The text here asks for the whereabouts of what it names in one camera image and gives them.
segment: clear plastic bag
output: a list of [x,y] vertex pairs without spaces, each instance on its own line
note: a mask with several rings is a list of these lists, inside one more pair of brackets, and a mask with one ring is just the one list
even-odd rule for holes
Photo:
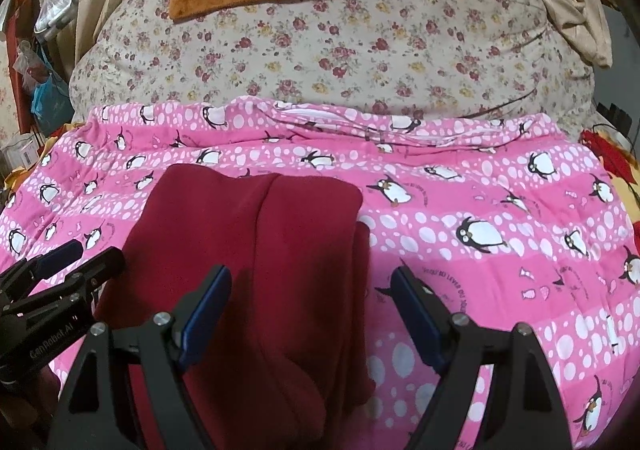
[[43,0],[36,20],[35,35],[40,43],[50,42],[78,16],[78,0]]
[[14,63],[14,70],[22,75],[22,87],[30,96],[33,96],[36,88],[49,80],[50,72],[47,65],[26,40],[22,40],[18,45],[18,58]]

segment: pink blanket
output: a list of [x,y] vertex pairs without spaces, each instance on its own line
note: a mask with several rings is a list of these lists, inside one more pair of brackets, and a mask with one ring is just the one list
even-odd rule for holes
[[[491,327],[534,327],[577,447],[599,436],[638,370],[631,223],[598,160],[542,114],[422,123],[249,96],[224,108],[97,109],[58,141],[2,214],[1,267],[69,239],[82,241],[85,258],[122,246],[173,163],[231,176],[330,176],[362,189],[372,261],[368,367],[377,388],[346,427],[345,448],[402,448],[437,383],[385,295],[401,260],[451,311]],[[166,234],[179,242],[180,231]],[[63,380],[77,348],[52,364]],[[460,448],[471,448],[490,379],[482,369]]]

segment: floral fabric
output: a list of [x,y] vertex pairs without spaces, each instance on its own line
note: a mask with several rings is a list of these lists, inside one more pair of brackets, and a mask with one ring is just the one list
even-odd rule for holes
[[542,0],[289,0],[174,24],[169,0],[125,0],[70,83],[97,105],[241,94],[418,118],[588,108],[593,69]]

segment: yellow flower print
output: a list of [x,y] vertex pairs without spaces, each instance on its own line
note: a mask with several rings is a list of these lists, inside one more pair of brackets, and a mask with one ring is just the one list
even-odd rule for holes
[[311,85],[311,88],[318,94],[327,94],[329,92],[329,89],[324,83],[314,83],[313,85]]
[[411,67],[411,70],[413,70],[415,72],[424,72],[425,71],[424,64],[422,62],[414,62],[414,63],[410,64],[409,67]]
[[382,13],[389,13],[389,7],[382,1],[376,4],[376,9]]

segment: red folded cloth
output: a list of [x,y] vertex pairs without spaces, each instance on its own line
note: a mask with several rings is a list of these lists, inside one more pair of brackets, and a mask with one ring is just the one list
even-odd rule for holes
[[[214,264],[232,294],[206,356],[185,375],[219,450],[329,449],[373,391],[364,352],[369,232],[362,195],[329,177],[228,178],[171,166],[124,246],[127,271],[96,316],[111,327],[171,311]],[[146,443],[163,448],[145,392],[132,387]]]

